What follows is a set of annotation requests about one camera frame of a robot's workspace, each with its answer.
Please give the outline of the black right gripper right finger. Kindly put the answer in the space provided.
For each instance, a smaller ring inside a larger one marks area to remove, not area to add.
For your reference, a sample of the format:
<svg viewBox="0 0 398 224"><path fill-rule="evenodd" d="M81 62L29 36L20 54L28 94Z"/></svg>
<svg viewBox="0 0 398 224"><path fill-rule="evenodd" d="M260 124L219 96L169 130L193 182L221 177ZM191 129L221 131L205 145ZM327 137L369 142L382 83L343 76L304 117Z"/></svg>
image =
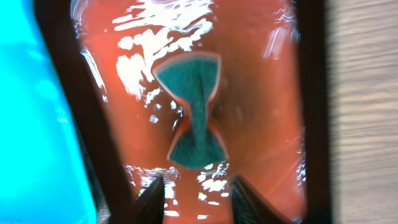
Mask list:
<svg viewBox="0 0 398 224"><path fill-rule="evenodd" d="M263 202L237 176L232 185L232 211L234 224L291 224L292 220L278 212L267 200Z"/></svg>

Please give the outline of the green pink sponge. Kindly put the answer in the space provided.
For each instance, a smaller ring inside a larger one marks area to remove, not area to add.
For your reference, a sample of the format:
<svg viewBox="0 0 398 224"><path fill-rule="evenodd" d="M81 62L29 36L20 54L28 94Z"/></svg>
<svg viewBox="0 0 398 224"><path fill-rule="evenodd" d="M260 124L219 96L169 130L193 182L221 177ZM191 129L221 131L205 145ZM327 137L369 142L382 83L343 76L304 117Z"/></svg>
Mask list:
<svg viewBox="0 0 398 224"><path fill-rule="evenodd" d="M221 57L211 52L189 52L164 61L154 76L183 110L167 159L188 169L228 158L220 129L211 117L221 78Z"/></svg>

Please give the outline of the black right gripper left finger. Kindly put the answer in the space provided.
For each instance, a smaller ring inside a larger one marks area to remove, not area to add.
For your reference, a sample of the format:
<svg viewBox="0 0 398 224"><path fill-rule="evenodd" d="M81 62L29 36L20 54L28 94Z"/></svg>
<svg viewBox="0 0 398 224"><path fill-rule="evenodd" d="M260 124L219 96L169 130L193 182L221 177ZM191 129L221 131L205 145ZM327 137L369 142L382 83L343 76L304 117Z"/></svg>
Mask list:
<svg viewBox="0 0 398 224"><path fill-rule="evenodd" d="M133 224L163 224L164 203L165 184L160 175L137 199L133 208Z"/></svg>

